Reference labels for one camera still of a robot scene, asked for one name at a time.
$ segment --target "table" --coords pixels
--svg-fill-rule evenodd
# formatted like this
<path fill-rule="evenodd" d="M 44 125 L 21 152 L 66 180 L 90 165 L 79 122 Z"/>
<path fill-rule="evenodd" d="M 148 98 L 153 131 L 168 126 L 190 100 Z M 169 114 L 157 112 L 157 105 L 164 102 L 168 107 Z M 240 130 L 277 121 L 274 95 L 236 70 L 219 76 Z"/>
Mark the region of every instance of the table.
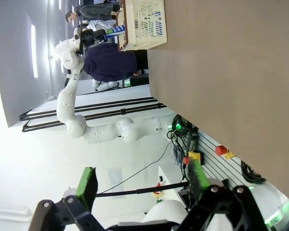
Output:
<path fill-rule="evenodd" d="M 289 0 L 165 0 L 151 95 L 289 197 Z"/>

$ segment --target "person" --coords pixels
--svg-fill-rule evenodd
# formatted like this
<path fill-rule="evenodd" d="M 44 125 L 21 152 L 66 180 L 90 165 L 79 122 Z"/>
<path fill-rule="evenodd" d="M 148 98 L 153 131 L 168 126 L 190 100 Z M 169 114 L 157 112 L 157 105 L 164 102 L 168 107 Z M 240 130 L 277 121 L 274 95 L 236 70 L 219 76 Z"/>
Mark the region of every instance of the person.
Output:
<path fill-rule="evenodd" d="M 97 31 L 100 29 L 107 30 L 107 29 L 113 28 L 115 23 L 116 23 L 115 20 L 106 20 L 106 21 L 91 20 L 91 21 L 89 21 L 87 28 L 91 29 L 93 31 Z"/>
<path fill-rule="evenodd" d="M 80 16 L 84 16 L 90 20 L 113 20 L 116 19 L 119 10 L 120 6 L 112 3 L 79 5 L 74 12 L 69 11 L 66 13 L 66 21 L 77 20 Z"/>
<path fill-rule="evenodd" d="M 86 52 L 83 70 L 97 81 L 112 82 L 138 76 L 148 69 L 146 50 L 118 51 L 117 44 L 104 43 Z"/>

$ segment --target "beige plastic basket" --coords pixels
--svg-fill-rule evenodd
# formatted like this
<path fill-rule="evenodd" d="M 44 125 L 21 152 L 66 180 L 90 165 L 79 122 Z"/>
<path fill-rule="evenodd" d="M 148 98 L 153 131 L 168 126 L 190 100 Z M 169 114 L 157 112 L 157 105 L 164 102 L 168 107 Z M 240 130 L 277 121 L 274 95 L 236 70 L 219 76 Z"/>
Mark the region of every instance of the beige plastic basket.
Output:
<path fill-rule="evenodd" d="M 123 0 L 117 14 L 125 34 L 118 36 L 120 51 L 148 50 L 167 42 L 164 0 Z"/>

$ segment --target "white robot body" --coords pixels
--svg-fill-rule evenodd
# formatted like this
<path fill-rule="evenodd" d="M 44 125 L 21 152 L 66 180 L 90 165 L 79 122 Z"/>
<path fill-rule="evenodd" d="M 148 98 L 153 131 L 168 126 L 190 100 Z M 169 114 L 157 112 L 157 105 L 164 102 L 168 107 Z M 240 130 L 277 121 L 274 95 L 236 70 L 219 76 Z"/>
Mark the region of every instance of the white robot body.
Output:
<path fill-rule="evenodd" d="M 121 118 L 116 122 L 101 126 L 89 127 L 85 117 L 75 115 L 76 90 L 79 74 L 84 66 L 84 59 L 77 54 L 80 50 L 80 36 L 78 29 L 74 31 L 74 38 L 67 39 L 55 47 L 63 66 L 71 70 L 67 75 L 69 82 L 59 93 L 57 100 L 57 117 L 60 122 L 66 124 L 67 134 L 72 138 L 84 137 L 89 143 L 101 143 L 112 141 L 116 137 L 122 137 L 126 142 L 135 142 L 141 137 L 163 133 L 166 136 L 168 125 L 172 123 L 174 114 L 164 117 L 144 119 L 135 124 L 130 118 Z M 103 84 L 99 90 L 117 86 L 118 82 Z"/>

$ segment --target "ceiling light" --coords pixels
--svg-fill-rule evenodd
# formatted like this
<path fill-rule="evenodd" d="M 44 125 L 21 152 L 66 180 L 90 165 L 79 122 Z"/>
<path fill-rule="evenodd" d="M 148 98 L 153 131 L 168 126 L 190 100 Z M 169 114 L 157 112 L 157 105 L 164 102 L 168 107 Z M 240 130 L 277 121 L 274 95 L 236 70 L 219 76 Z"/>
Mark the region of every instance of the ceiling light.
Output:
<path fill-rule="evenodd" d="M 38 64 L 37 64 L 37 48 L 35 40 L 35 26 L 31 25 L 31 54 L 32 54 L 32 68 L 34 78 L 38 77 Z"/>

